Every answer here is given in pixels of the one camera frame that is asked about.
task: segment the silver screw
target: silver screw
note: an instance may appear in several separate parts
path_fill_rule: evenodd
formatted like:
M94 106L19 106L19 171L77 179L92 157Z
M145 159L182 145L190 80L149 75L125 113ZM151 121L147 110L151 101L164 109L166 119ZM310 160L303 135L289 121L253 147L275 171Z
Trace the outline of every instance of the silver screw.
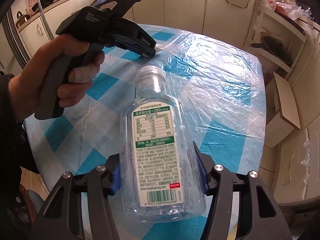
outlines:
M62 177L64 177L65 179L68 179L71 177L71 172L67 171L65 173L63 173Z
M215 166L214 166L214 169L216 170L216 171L223 171L223 166L221 165L221 164L216 164Z
M97 166L97 171L104 171L106 167L104 165Z
M253 177L253 178L258 177L258 173L257 173L256 171L250 171L250 172L249 172L249 175L250 175L251 177Z

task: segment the barcode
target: barcode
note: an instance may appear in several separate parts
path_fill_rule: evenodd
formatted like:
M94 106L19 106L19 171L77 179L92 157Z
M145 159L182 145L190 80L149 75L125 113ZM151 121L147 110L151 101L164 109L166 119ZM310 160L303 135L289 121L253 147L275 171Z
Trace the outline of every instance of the barcode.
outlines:
M158 191L147 192L148 203L152 202L164 202L177 200L176 191L174 189L165 189Z

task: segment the table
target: table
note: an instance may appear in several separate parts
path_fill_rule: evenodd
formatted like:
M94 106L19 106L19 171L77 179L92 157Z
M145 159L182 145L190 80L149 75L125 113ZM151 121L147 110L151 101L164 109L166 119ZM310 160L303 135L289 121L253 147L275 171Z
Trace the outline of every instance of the table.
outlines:
M105 48L100 72L79 104L65 109L57 119L26 119L30 146L49 190L63 172L86 173L120 152L120 112L134 98L134 77L145 65L165 70L167 90L182 103L192 139L201 152L232 172L258 170L266 124L258 59L203 35L160 26L141 27L158 43L154 58ZM132 224L125 218L121 193L109 201L120 237L126 240L199 239L212 199L206 197L206 212L193 219ZM83 194L84 228L90 239L86 199ZM230 228L236 222L233 209Z

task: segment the kettle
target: kettle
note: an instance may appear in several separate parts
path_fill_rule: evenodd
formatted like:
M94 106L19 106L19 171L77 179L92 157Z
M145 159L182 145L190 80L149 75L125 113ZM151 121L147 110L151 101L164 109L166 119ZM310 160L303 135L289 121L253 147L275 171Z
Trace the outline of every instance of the kettle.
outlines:
M27 20L29 20L31 16L29 14L22 14L21 11L17 12L17 19L18 21L16 22L16 27L17 29L24 24Z

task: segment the blue and white tablecloth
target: blue and white tablecloth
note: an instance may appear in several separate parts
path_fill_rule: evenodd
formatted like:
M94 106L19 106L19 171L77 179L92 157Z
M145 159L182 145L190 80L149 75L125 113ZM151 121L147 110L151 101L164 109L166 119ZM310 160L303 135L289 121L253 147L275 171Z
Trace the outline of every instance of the blue and white tablecloth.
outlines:
M89 172L119 153L121 110L134 98L134 77L145 65L165 70L168 92L182 103L192 139L232 172L258 170L266 124L266 99L258 59L224 42L167 27L141 25L158 44L152 59L119 48L105 48L106 58L84 99L57 119L25 121L31 149L44 182L53 188L65 171ZM121 239L198 240L206 212L163 224L132 224L125 218L121 191L110 204ZM83 221L90 225L83 194ZM230 226L237 222L234 194Z

